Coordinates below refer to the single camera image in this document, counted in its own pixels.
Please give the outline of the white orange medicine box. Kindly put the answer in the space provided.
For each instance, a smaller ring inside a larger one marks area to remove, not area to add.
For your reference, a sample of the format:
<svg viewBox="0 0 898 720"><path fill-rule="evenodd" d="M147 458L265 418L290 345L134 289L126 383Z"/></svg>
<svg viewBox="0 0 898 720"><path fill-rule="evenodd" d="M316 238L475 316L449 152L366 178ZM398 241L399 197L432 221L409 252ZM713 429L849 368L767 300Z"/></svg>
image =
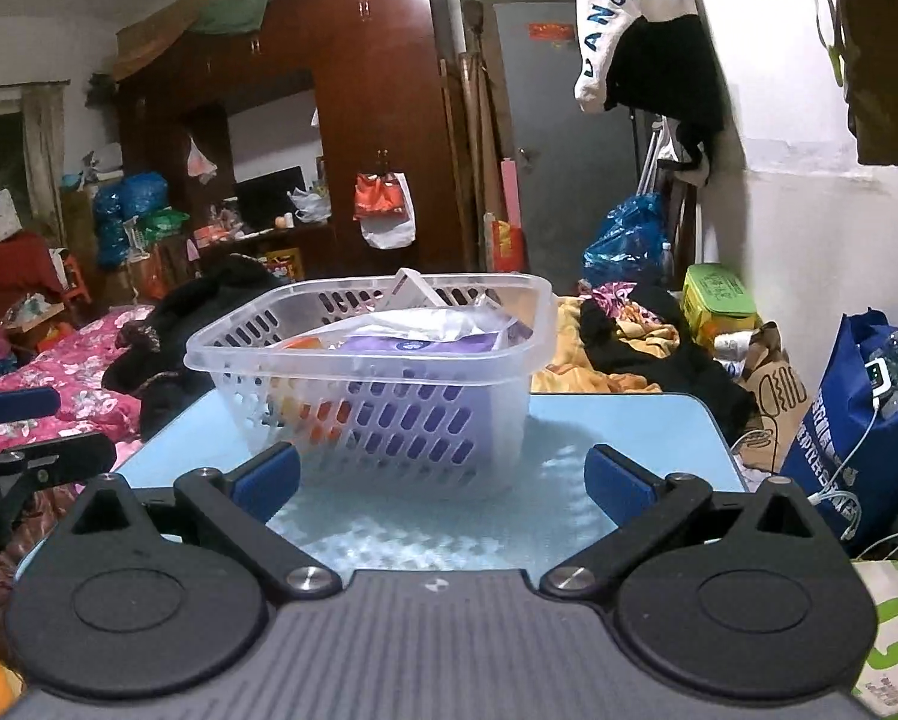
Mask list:
<svg viewBox="0 0 898 720"><path fill-rule="evenodd" d="M449 303L413 268L400 268L374 302L376 310L434 309Z"/></svg>

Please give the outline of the white plush bunny toy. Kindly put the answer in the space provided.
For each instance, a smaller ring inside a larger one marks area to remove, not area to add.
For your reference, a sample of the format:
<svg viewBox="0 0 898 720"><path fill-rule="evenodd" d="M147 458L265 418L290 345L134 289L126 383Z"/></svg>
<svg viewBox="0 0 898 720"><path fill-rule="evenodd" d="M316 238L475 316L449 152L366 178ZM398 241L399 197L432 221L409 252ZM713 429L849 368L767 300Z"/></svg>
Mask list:
<svg viewBox="0 0 898 720"><path fill-rule="evenodd" d="M345 337L424 341L457 341L473 335L524 335L527 332L519 319L488 304L380 310L333 323L332 328Z"/></svg>

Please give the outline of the pink floral blanket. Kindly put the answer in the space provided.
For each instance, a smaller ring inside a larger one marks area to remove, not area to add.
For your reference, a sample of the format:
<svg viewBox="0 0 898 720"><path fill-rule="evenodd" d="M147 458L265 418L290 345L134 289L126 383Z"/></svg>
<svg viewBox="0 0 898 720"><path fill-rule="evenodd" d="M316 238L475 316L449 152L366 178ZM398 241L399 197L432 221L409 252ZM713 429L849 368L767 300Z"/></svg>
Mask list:
<svg viewBox="0 0 898 720"><path fill-rule="evenodd" d="M118 356L115 344L125 323L146 319L151 307L113 309L40 353L26 366L0 377L0 392L53 387L60 395L55 415L0 424L0 450L56 437L102 433L117 447L117 465L141 449L141 403L102 387L102 377Z"/></svg>

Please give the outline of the orange cap lotion bottle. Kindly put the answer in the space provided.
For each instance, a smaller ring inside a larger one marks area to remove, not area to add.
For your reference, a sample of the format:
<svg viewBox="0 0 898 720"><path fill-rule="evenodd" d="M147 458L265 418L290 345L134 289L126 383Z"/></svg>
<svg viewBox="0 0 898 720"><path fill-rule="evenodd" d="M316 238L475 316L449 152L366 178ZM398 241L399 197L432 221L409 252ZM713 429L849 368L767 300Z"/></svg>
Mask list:
<svg viewBox="0 0 898 720"><path fill-rule="evenodd" d="M332 452L353 413L351 359L332 333L307 332L273 344L270 408L305 452Z"/></svg>

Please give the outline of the purple pack in basket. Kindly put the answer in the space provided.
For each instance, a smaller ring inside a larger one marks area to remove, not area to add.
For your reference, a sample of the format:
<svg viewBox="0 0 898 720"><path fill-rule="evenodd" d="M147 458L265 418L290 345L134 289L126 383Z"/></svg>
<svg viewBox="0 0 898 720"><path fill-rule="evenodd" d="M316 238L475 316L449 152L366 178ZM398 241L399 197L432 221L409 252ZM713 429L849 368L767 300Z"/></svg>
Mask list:
<svg viewBox="0 0 898 720"><path fill-rule="evenodd" d="M524 437L528 379L503 335L457 341L350 337L353 413L335 452L377 473L501 472Z"/></svg>

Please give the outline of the clear plastic basket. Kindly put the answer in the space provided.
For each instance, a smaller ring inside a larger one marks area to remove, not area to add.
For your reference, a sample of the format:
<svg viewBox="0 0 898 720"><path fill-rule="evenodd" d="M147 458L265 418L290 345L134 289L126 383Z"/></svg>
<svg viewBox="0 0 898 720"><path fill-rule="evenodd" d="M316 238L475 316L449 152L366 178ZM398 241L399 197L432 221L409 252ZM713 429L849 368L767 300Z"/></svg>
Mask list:
<svg viewBox="0 0 898 720"><path fill-rule="evenodd" d="M556 296L524 273L278 286L193 333L252 450L288 440L309 484L480 499L519 476L530 379L556 346Z"/></svg>

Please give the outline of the green yellow box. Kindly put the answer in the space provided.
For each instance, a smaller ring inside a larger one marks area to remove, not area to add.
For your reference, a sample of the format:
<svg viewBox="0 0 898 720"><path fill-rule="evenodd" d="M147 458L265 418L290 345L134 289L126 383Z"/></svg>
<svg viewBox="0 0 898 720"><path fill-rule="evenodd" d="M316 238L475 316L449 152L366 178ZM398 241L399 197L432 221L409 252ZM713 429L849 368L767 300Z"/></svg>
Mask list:
<svg viewBox="0 0 898 720"><path fill-rule="evenodd" d="M693 340L707 349L714 348L720 335L750 332L761 325L745 284L718 263L695 263L686 270L680 307Z"/></svg>

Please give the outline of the blue shopping bag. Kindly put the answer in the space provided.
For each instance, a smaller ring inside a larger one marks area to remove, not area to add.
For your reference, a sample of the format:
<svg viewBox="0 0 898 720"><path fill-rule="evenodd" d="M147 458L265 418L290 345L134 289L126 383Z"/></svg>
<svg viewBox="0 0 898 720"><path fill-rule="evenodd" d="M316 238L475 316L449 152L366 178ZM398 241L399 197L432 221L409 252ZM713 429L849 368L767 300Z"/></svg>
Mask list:
<svg viewBox="0 0 898 720"><path fill-rule="evenodd" d="M898 327L880 310L842 317L818 392L780 472L810 498L852 557L898 517Z"/></svg>

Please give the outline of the blue plastic garbage bag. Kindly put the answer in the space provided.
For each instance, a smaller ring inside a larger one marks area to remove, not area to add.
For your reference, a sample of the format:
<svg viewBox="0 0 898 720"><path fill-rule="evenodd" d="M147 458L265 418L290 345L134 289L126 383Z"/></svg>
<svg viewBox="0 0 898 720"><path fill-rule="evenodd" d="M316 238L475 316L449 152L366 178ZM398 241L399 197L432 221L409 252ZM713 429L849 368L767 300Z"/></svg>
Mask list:
<svg viewBox="0 0 898 720"><path fill-rule="evenodd" d="M612 281L658 283L665 270L667 242L659 195L631 195L606 213L595 241L584 250L582 278L592 288Z"/></svg>

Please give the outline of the beige window curtains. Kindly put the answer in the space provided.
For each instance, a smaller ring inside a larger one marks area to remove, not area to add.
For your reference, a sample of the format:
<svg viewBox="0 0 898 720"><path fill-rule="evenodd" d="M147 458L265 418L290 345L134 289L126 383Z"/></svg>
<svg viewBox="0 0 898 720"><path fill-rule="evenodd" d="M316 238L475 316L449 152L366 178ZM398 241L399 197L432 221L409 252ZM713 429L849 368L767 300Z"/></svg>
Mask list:
<svg viewBox="0 0 898 720"><path fill-rule="evenodd" d="M67 243L63 221L65 82L26 83L19 91L22 159L35 227L56 245Z"/></svg>

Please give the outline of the orange white hanging bag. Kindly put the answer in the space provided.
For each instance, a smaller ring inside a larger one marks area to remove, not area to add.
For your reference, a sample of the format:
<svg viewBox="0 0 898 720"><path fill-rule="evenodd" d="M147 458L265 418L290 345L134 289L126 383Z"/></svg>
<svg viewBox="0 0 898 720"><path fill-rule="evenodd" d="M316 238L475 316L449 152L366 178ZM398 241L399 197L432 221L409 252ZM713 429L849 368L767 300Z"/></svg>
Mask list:
<svg viewBox="0 0 898 720"><path fill-rule="evenodd" d="M416 241L416 216L407 176L403 172L358 174L353 218L369 247L410 247Z"/></svg>

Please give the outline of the grey metal door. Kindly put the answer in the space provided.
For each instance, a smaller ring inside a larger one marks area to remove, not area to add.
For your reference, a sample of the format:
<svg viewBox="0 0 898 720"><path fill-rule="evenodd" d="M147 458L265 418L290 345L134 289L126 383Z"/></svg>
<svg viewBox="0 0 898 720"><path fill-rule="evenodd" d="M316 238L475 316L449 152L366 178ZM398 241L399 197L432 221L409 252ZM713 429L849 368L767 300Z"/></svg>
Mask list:
<svg viewBox="0 0 898 720"><path fill-rule="evenodd" d="M585 114L574 0L492 5L519 174L528 271L559 294L582 278L582 252L636 188L641 147L629 110Z"/></svg>

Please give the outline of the white black hanging jacket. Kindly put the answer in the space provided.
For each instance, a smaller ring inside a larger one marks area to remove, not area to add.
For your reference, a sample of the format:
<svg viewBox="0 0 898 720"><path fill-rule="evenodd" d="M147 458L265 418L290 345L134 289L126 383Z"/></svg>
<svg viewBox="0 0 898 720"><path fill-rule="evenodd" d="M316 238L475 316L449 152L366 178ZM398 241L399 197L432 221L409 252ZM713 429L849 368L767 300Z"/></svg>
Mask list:
<svg viewBox="0 0 898 720"><path fill-rule="evenodd" d="M662 161L702 185L725 125L719 62L696 0L576 0L585 114L632 107L670 124L677 153Z"/></svg>

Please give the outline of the brown wooden wardrobe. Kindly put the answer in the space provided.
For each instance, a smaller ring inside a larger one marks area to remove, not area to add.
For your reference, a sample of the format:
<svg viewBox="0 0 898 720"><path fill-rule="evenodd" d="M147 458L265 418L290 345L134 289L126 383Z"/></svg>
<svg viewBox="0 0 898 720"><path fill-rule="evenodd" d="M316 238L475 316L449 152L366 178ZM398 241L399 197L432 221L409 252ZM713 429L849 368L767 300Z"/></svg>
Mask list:
<svg viewBox="0 0 898 720"><path fill-rule="evenodd" d="M248 181L325 182L327 221L252 244L296 247L306 277L476 263L449 0L273 0L254 34L179 37L120 82L117 114L125 169L161 174L192 227ZM407 177L405 249L374 249L356 221L356 179L377 171Z"/></svg>

